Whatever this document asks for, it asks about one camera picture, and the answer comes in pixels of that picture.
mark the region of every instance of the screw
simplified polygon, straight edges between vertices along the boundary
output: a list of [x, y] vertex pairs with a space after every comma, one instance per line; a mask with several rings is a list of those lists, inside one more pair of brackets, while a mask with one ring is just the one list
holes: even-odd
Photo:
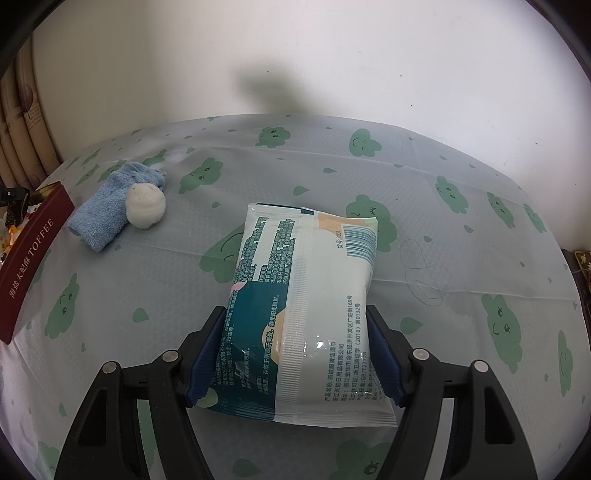
[[482, 360], [476, 360], [474, 362], [474, 368], [476, 368], [476, 370], [478, 370], [481, 373], [488, 372], [488, 364], [486, 362], [483, 362]]
[[424, 348], [415, 348], [413, 350], [413, 357], [417, 360], [426, 360], [429, 358], [429, 352], [427, 352]]
[[107, 362], [103, 365], [103, 372], [106, 374], [111, 374], [115, 370], [117, 370], [117, 364], [115, 362]]
[[174, 362], [178, 358], [178, 352], [176, 350], [169, 350], [162, 354], [162, 360], [165, 362]]

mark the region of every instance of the white wall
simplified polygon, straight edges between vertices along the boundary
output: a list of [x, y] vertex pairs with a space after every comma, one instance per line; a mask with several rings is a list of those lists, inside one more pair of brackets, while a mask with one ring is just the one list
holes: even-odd
[[204, 116], [359, 118], [494, 166], [591, 243], [591, 85], [524, 0], [66, 0], [34, 55], [65, 157]]

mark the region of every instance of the barcode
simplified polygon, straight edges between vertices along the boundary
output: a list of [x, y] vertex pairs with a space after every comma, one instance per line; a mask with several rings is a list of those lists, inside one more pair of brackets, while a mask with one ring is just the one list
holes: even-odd
[[367, 260], [371, 267], [375, 264], [375, 249], [378, 239], [375, 233], [365, 226], [343, 225], [347, 256]]

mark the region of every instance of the beige curtain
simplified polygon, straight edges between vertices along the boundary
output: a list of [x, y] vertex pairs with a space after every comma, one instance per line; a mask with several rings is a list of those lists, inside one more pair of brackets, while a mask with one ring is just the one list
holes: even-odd
[[0, 180], [36, 189], [60, 160], [41, 111], [29, 38], [0, 79]]
[[17, 152], [18, 159], [27, 174], [29, 182], [36, 189], [47, 178], [47, 175], [39, 161], [22, 117], [14, 64], [10, 65], [4, 77], [0, 80], [0, 102], [2, 103], [2, 110], [4, 111], [8, 133], [12, 139], [14, 150]]
[[15, 69], [17, 73], [18, 94], [21, 99], [21, 108], [29, 135], [35, 146], [35, 150], [41, 165], [47, 175], [51, 174], [60, 163], [57, 159], [56, 149], [47, 131], [37, 86], [35, 85], [35, 75], [33, 73], [33, 42], [29, 38], [22, 46], [15, 59]]
[[26, 187], [28, 189], [32, 189], [31, 182], [27, 178], [27, 174], [21, 165], [20, 160], [18, 159], [18, 155], [16, 150], [14, 150], [14, 145], [12, 144], [12, 139], [10, 138], [10, 134], [8, 133], [8, 125], [6, 124], [6, 120], [4, 118], [4, 113], [2, 111], [2, 105], [0, 103], [0, 147], [2, 148], [2, 158], [8, 164], [12, 176], [14, 180], [19, 184], [21, 187]]

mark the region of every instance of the plastic tablecloth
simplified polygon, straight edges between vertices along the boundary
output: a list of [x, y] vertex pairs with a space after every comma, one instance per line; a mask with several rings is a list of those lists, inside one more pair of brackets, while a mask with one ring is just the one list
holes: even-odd
[[[251, 202], [377, 217], [368, 303], [441, 361], [492, 366], [541, 480], [578, 446], [591, 401], [579, 296], [543, 216], [511, 179], [402, 128], [287, 114], [136, 130], [67, 159], [46, 183], [62, 181], [78, 207], [128, 161], [166, 172], [162, 221], [126, 226], [99, 254], [64, 227], [14, 340], [0, 345], [0, 427], [36, 478], [53, 477], [103, 363], [151, 362], [226, 304]], [[144, 401], [139, 416], [151, 477], [163, 478]], [[190, 417], [218, 479], [371, 480], [396, 430], [292, 426], [201, 407]], [[446, 447], [437, 442], [432, 463]]]

